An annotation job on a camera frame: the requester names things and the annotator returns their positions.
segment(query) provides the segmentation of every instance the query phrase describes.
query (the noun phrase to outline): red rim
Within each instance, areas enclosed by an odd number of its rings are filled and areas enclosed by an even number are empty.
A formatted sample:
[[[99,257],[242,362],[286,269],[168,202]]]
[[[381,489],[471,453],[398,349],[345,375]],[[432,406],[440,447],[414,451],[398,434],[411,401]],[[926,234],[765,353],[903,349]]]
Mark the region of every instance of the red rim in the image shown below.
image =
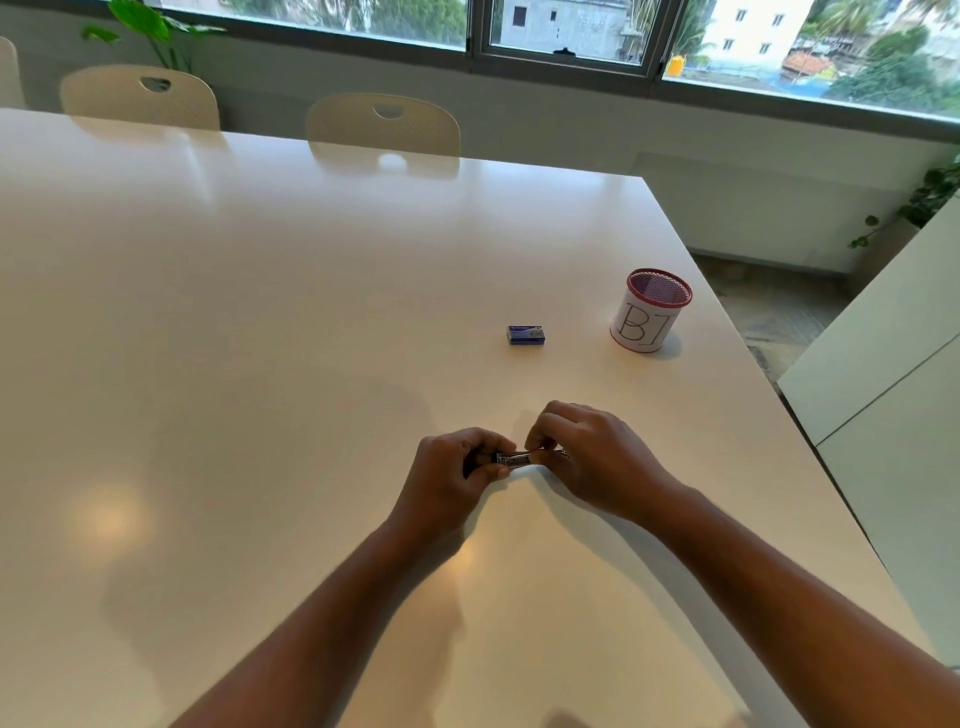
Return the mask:
[[[634,288],[633,278],[638,273],[656,273],[660,276],[664,276],[665,278],[672,280],[673,282],[680,285],[681,288],[686,292],[686,300],[681,301],[680,303],[663,303],[660,301],[654,301],[653,299],[647,296],[644,296],[642,293],[636,290],[636,288]],[[669,273],[668,271],[663,271],[660,268],[637,268],[635,271],[632,271],[630,275],[627,276],[627,288],[629,288],[630,292],[634,294],[637,298],[639,298],[641,301],[645,303],[649,303],[650,305],[657,306],[659,308],[683,308],[685,305],[693,301],[693,290],[690,288],[690,286],[686,284],[686,281],[680,278],[679,276],[674,276],[672,273]]]

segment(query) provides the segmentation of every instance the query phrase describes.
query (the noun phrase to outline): white tabletop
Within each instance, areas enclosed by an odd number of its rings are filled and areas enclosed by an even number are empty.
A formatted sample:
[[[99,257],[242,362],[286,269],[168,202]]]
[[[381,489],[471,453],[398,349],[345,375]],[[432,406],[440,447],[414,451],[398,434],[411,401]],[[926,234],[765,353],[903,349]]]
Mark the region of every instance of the white tabletop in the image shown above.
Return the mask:
[[[381,154],[0,110],[0,725],[164,724],[383,519],[422,435],[522,442],[550,399],[928,647],[643,180]],[[694,291],[654,355],[607,331],[640,266]],[[527,469],[341,724],[750,712],[799,720],[659,545]]]

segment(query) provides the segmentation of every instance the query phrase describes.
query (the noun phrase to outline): forearm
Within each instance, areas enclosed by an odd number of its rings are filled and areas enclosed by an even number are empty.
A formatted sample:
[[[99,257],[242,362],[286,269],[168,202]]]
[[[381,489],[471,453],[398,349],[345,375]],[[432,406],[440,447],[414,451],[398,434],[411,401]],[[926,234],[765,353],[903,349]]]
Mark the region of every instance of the forearm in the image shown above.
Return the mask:
[[[960,680],[705,497],[644,523],[700,581],[813,728],[960,725]]]
[[[380,526],[174,728],[322,725],[423,551],[416,535]]]

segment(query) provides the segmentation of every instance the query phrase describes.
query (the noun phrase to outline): building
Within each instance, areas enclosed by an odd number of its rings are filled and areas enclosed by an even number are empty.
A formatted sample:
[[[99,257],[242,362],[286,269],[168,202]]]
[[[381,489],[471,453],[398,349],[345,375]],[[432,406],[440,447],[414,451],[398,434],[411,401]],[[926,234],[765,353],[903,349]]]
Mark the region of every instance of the building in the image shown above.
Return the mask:
[[[500,44],[621,61],[626,24],[626,0],[504,0]]]
[[[779,69],[813,0],[716,0],[701,55],[711,69]]]

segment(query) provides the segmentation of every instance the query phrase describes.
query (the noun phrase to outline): white cabinet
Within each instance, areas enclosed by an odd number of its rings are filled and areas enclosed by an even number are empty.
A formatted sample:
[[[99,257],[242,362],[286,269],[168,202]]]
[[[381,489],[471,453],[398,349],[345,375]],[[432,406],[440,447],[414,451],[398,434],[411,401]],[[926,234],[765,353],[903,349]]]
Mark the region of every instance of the white cabinet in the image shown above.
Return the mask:
[[[817,450],[938,657],[960,665],[960,338]]]
[[[960,200],[954,198],[778,385],[816,445],[958,331]]]
[[[779,385],[937,656],[960,665],[960,200]]]

